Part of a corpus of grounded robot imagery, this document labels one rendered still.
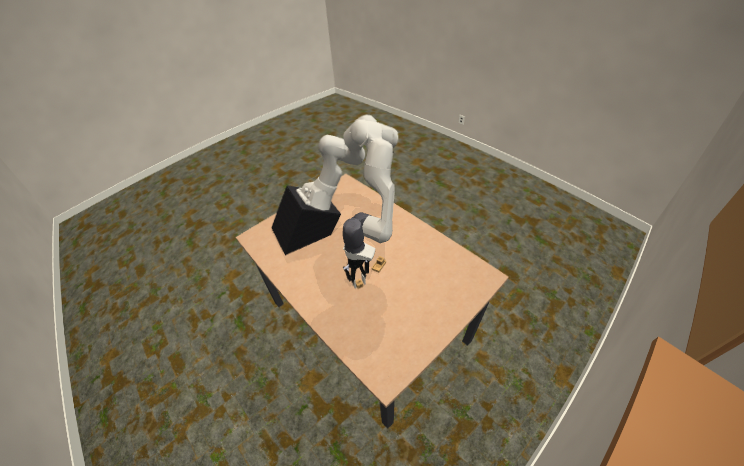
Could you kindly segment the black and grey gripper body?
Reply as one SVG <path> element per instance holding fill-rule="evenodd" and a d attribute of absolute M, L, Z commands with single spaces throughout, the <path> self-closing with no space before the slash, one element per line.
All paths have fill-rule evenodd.
<path fill-rule="evenodd" d="M 360 265 L 359 264 L 361 264 L 361 261 L 363 261 L 363 260 L 351 260 L 351 259 L 348 259 L 348 264 L 349 264 L 348 267 L 354 269 L 354 265 L 357 265 L 357 268 L 360 268 Z M 362 262 L 362 265 L 363 265 L 364 261 Z"/>

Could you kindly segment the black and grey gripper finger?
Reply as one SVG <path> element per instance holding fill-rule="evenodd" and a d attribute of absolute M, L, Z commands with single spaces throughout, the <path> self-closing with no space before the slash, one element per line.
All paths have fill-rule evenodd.
<path fill-rule="evenodd" d="M 350 273 L 349 273 L 349 267 L 348 266 L 349 266 L 349 264 L 346 267 L 343 266 L 343 269 L 344 269 L 346 275 L 348 274 L 347 276 L 348 276 L 349 282 L 352 281 L 352 283 L 354 284 L 353 285 L 354 288 L 357 288 L 356 287 L 356 281 L 355 281 L 355 274 L 356 274 L 356 270 L 357 270 L 357 265 L 354 265 L 354 269 L 351 269 L 351 276 L 350 276 Z"/>
<path fill-rule="evenodd" d="M 369 273 L 369 262 L 370 261 L 365 260 L 365 270 L 363 269 L 362 263 L 360 264 L 360 267 L 362 268 L 362 269 L 360 268 L 360 270 L 363 273 L 363 274 L 361 273 L 362 282 L 364 283 L 364 285 L 366 284 L 366 280 L 365 280 L 366 279 L 366 274 Z M 363 278 L 364 278 L 364 280 L 363 280 Z"/>

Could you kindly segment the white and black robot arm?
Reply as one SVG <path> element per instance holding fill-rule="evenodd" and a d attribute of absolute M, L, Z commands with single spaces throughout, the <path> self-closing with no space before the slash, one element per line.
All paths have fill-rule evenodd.
<path fill-rule="evenodd" d="M 378 123 L 370 115 L 364 115 L 344 132 L 343 139 L 331 135 L 325 135 L 320 139 L 319 150 L 323 156 L 320 176 L 314 182 L 305 183 L 302 188 L 296 190 L 305 204 L 316 209 L 329 210 L 342 177 L 342 170 L 338 165 L 335 166 L 335 163 L 340 160 L 353 165 L 361 164 L 365 158 L 363 146 L 366 146 L 368 152 L 363 175 L 366 182 L 382 198 L 382 220 L 360 212 L 344 222 L 343 250 L 346 257 L 351 260 L 373 259 L 375 248 L 364 243 L 364 237 L 383 243 L 392 236 L 395 188 L 390 172 L 393 148 L 397 143 L 398 132 L 394 128 Z"/>

